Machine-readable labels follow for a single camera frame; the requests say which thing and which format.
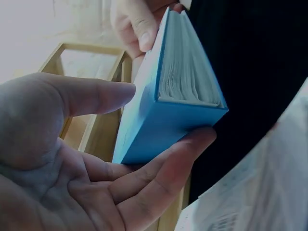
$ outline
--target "blue book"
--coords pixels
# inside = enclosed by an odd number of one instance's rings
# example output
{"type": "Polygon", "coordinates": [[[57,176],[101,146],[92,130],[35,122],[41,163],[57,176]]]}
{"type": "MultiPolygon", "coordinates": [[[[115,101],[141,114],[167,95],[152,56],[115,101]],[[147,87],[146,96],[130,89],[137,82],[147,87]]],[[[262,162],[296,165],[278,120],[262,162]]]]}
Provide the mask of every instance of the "blue book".
{"type": "Polygon", "coordinates": [[[185,11],[166,10],[134,84],[136,94],[122,114],[114,163],[147,163],[192,129],[213,126],[228,111],[185,11]]]}

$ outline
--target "open palm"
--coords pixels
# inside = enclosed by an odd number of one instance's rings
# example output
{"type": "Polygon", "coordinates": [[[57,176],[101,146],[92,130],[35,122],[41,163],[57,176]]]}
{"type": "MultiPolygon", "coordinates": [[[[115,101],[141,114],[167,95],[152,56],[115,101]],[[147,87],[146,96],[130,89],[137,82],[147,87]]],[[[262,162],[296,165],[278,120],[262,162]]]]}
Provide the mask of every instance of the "open palm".
{"type": "Polygon", "coordinates": [[[0,85],[1,229],[138,231],[163,213],[213,130],[194,131],[136,171],[58,138],[66,116],[116,110],[134,92],[128,83],[50,74],[0,85]]]}

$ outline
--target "book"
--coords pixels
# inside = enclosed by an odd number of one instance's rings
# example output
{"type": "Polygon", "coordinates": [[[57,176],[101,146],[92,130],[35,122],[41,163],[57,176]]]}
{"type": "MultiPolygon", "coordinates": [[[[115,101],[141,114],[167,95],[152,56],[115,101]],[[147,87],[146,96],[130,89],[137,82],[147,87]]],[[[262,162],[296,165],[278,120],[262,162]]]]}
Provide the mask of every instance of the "book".
{"type": "Polygon", "coordinates": [[[308,79],[274,128],[182,210],[175,231],[308,230],[308,79]]]}
{"type": "Polygon", "coordinates": [[[228,111],[209,59],[185,11],[167,8],[125,106],[113,162],[151,161],[190,130],[213,126],[228,111]]]}

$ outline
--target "hand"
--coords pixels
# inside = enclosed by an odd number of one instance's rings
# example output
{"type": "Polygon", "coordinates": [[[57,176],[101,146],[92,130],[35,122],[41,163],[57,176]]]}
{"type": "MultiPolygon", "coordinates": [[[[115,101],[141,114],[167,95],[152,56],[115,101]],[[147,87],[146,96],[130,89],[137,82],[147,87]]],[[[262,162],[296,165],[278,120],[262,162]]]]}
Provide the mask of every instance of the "hand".
{"type": "Polygon", "coordinates": [[[180,12],[178,0],[113,0],[111,23],[132,59],[143,56],[154,44],[166,8],[180,12]]]}
{"type": "Polygon", "coordinates": [[[116,110],[129,83],[33,74],[0,85],[0,227],[3,230],[139,231],[183,187],[215,133],[198,129],[133,171],[68,147],[67,116],[116,110]]]}

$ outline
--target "wooden frame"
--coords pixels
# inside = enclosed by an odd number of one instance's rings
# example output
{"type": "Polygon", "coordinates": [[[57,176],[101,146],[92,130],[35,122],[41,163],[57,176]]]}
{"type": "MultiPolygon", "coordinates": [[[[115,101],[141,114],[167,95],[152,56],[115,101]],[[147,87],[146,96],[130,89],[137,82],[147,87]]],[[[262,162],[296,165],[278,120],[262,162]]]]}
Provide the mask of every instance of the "wooden frame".
{"type": "MultiPolygon", "coordinates": [[[[92,44],[59,44],[40,68],[39,72],[64,75],[61,61],[61,54],[64,50],[116,55],[117,59],[107,80],[131,82],[132,60],[125,51],[119,48],[92,44]]],[[[78,150],[95,155],[104,161],[111,162],[122,112],[123,109],[119,109],[104,115],[91,115],[84,130],[78,150]]],[[[65,139],[71,122],[72,118],[67,118],[65,120],[64,126],[59,134],[60,138],[65,139]]],[[[190,180],[187,181],[185,188],[182,189],[172,205],[151,227],[147,229],[147,231],[174,230],[181,210],[188,204],[189,183],[190,180]]]]}

